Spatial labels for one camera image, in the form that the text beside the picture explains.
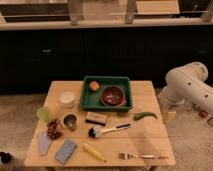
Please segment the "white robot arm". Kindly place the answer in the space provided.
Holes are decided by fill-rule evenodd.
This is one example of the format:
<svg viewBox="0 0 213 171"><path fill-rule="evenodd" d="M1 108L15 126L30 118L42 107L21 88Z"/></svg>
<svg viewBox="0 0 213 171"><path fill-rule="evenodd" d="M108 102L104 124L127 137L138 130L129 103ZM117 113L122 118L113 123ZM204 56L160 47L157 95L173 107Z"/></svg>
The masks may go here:
<svg viewBox="0 0 213 171"><path fill-rule="evenodd" d="M166 86L158 94L163 120L168 120L172 108L189 100L208 114L207 123L213 127L213 87L205 83L208 69L201 62L192 62L171 69L165 77Z"/></svg>

